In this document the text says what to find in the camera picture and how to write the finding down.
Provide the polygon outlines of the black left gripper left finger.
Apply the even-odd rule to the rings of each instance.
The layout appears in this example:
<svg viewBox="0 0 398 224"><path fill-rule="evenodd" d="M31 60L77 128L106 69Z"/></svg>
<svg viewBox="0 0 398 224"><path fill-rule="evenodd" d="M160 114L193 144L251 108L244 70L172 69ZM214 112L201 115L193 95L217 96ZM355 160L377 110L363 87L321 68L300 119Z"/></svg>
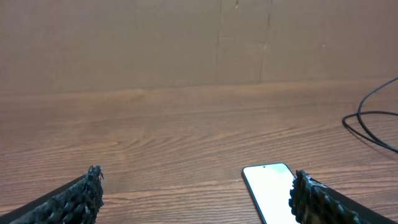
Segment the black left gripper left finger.
<svg viewBox="0 0 398 224"><path fill-rule="evenodd" d="M1 216L1 223L92 224L103 203L100 166L81 177Z"/></svg>

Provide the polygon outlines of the blue screen smartphone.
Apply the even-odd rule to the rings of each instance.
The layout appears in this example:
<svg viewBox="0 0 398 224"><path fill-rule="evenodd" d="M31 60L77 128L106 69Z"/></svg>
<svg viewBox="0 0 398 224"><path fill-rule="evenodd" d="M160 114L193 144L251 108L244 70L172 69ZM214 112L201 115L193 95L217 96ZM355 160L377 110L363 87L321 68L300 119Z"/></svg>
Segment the blue screen smartphone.
<svg viewBox="0 0 398 224"><path fill-rule="evenodd" d="M244 167L243 179L265 224L297 224L289 199L295 177L284 163Z"/></svg>

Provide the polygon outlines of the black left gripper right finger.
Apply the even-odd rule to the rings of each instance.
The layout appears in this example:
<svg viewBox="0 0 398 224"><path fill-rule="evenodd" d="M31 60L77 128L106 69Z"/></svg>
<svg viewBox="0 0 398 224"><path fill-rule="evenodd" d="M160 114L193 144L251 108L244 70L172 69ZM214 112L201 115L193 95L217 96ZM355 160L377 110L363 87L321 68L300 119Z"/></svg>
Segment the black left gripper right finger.
<svg viewBox="0 0 398 224"><path fill-rule="evenodd" d="M296 171L289 207L300 224L397 224L360 203Z"/></svg>

